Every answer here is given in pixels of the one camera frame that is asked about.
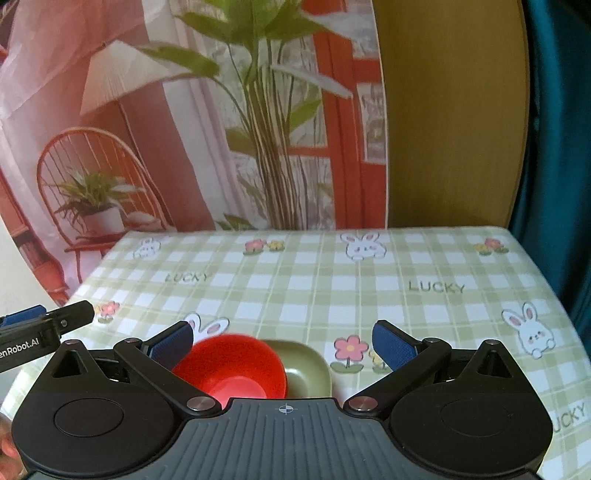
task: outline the white flower pot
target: white flower pot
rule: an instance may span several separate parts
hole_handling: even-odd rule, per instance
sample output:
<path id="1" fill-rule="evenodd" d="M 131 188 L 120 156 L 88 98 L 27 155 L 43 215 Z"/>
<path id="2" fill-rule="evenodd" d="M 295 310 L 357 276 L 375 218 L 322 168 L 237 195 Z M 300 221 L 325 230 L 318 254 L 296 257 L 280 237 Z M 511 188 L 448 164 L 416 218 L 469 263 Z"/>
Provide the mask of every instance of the white flower pot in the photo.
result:
<path id="1" fill-rule="evenodd" d="M 125 230 L 121 213 L 117 207 L 111 207 L 108 210 L 87 215 L 84 217 L 84 223 L 89 232 L 97 236 L 121 233 Z"/>

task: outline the olive green bowl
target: olive green bowl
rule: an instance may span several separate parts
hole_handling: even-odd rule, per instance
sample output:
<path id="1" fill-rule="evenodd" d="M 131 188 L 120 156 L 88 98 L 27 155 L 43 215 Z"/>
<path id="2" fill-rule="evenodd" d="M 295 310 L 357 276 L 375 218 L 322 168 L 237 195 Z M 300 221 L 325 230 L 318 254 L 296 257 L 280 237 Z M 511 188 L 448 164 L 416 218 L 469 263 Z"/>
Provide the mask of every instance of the olive green bowl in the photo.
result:
<path id="1" fill-rule="evenodd" d="M 289 340 L 263 340 L 283 363 L 287 375 L 287 398 L 332 396 L 329 366 L 314 349 Z"/>

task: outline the red bowl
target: red bowl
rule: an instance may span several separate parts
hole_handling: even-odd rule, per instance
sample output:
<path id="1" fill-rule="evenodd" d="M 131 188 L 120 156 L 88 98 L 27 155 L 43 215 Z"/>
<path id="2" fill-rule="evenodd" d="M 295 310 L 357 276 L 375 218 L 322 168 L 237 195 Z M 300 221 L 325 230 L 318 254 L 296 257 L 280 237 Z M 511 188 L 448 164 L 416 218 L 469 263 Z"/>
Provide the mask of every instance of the red bowl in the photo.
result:
<path id="1" fill-rule="evenodd" d="M 248 335 L 224 334 L 195 343 L 173 373 L 217 399 L 285 398 L 287 377 L 279 356 Z"/>

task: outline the red window frame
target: red window frame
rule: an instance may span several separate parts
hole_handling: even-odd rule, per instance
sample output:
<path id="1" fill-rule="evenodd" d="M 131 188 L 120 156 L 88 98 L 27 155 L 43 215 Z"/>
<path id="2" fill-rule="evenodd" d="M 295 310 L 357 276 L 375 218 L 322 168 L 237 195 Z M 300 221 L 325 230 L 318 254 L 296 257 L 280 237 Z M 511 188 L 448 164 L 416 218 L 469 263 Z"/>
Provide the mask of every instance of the red window frame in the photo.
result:
<path id="1" fill-rule="evenodd" d="M 304 0 L 303 8 L 315 15 L 346 11 L 345 0 Z M 353 98 L 323 94 L 328 147 L 305 149 L 306 154 L 330 157 L 337 228 L 383 228 L 386 166 L 363 160 L 365 139 L 357 93 L 358 83 L 382 83 L 380 61 L 354 59 L 351 41 L 332 33 L 315 34 L 314 46 L 319 72 L 353 92 Z"/>

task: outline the curtain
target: curtain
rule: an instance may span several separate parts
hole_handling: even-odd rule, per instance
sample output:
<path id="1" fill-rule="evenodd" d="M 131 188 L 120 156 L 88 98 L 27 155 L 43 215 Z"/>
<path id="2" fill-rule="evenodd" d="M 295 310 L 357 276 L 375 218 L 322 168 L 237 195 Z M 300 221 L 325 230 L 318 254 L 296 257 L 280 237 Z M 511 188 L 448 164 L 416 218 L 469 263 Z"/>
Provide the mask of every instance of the curtain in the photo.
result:
<path id="1" fill-rule="evenodd" d="M 12 1 L 0 217 L 57 303 L 130 230 L 385 226 L 371 0 Z M 229 46 L 222 17 L 240 35 L 275 26 Z"/>
<path id="2" fill-rule="evenodd" d="M 532 102 L 510 230 L 591 355 L 591 26 L 570 0 L 524 0 Z"/>

